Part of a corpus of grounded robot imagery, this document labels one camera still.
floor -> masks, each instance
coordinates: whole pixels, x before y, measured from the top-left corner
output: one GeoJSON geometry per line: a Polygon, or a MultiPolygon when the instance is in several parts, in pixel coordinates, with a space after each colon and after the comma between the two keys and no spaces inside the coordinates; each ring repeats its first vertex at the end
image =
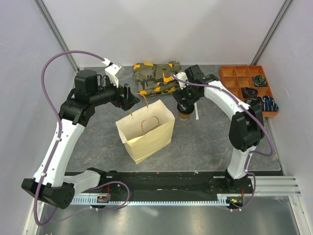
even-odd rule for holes
{"type": "MultiPolygon", "coordinates": [[[[219,66],[200,66],[204,74],[218,77],[219,66]]],[[[103,68],[92,68],[103,74],[103,68]]],[[[125,67],[121,84],[128,83],[137,92],[133,68],[125,67]]],[[[176,101],[172,95],[150,97],[149,103],[161,99],[176,117],[172,143],[139,164],[126,152],[117,132],[115,122],[129,115],[108,103],[96,108],[95,115],[78,140],[67,165],[67,171],[85,171],[88,167],[117,171],[224,171],[232,155],[228,139],[230,120],[212,101],[201,98],[198,104],[199,120],[193,113],[190,120],[180,120],[176,101]]],[[[136,110],[145,105],[135,105],[136,110]]],[[[269,152],[268,141],[261,140],[257,150],[269,152]]],[[[249,170],[280,170],[277,155],[266,158],[253,155],[249,170]]]]}
{"type": "MultiPolygon", "coordinates": [[[[87,206],[69,206],[58,220],[87,206]]],[[[51,214],[46,206],[43,220],[51,214]]],[[[255,197],[241,212],[213,206],[127,206],[117,211],[86,210],[37,235],[299,235],[288,197],[255,197]]]]}

orange tray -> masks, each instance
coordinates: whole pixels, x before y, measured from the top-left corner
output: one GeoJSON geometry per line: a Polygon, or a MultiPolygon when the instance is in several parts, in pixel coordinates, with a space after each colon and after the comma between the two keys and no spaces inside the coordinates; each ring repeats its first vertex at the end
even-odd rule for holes
{"type": "MultiPolygon", "coordinates": [[[[252,87],[256,89],[258,91],[258,96],[260,97],[263,97],[264,95],[273,97],[268,84],[268,79],[262,66],[221,66],[219,74],[221,83],[243,102],[247,101],[247,99],[244,99],[241,91],[241,88],[243,87],[252,87]],[[264,87],[254,86],[252,79],[259,74],[263,75],[266,79],[266,86],[264,87]]],[[[277,114],[278,111],[263,112],[265,118],[274,117],[277,114]]]]}

paper bag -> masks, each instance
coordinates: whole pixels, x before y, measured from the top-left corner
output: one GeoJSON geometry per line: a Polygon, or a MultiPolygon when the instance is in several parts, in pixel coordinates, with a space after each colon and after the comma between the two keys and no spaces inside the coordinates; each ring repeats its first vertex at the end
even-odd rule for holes
{"type": "Polygon", "coordinates": [[[161,100],[116,122],[119,136],[136,164],[172,140],[175,117],[161,100]]]}

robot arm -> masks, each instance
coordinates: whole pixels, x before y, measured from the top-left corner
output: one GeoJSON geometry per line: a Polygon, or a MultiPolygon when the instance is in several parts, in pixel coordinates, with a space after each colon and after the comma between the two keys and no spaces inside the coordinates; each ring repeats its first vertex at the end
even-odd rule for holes
{"type": "Polygon", "coordinates": [[[114,106],[128,110],[140,100],[130,90],[118,84],[117,74],[121,67],[110,61],[106,67],[105,86],[98,85],[98,74],[93,70],[81,70],[75,76],[75,88],[69,93],[67,100],[61,105],[59,116],[62,122],[61,137],[58,138],[59,126],[46,156],[32,179],[24,179],[22,188],[34,197],[39,179],[43,175],[44,167],[51,154],[56,139],[59,144],[53,154],[49,168],[45,174],[39,200],[65,209],[74,195],[99,184],[100,174],[92,169],[64,178],[66,166],[74,146],[84,131],[89,119],[95,113],[95,107],[111,102],[114,106]]]}
{"type": "Polygon", "coordinates": [[[183,81],[189,81],[197,84],[209,84],[212,87],[189,86],[179,82],[180,89],[173,93],[175,100],[178,102],[178,111],[182,114],[190,114],[194,110],[194,103],[201,97],[205,96],[216,103],[220,109],[231,120],[229,130],[229,140],[234,146],[232,158],[226,176],[234,182],[246,176],[246,168],[248,166],[250,151],[254,150],[264,137],[264,133],[257,123],[252,120],[239,106],[242,105],[250,113],[252,113],[262,124],[263,115],[260,107],[250,107],[238,98],[236,101],[229,95],[222,92],[221,89],[227,90],[217,77],[210,74],[204,76],[198,65],[191,66],[177,74],[177,78],[183,81]]]}

camouflage fabric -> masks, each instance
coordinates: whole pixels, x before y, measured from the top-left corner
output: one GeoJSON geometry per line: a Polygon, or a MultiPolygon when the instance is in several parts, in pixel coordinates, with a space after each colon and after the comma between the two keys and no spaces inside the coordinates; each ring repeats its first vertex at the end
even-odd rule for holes
{"type": "Polygon", "coordinates": [[[171,73],[180,72],[179,62],[169,62],[163,65],[138,63],[134,65],[134,77],[138,92],[145,96],[169,94],[179,87],[173,81],[171,73]]]}

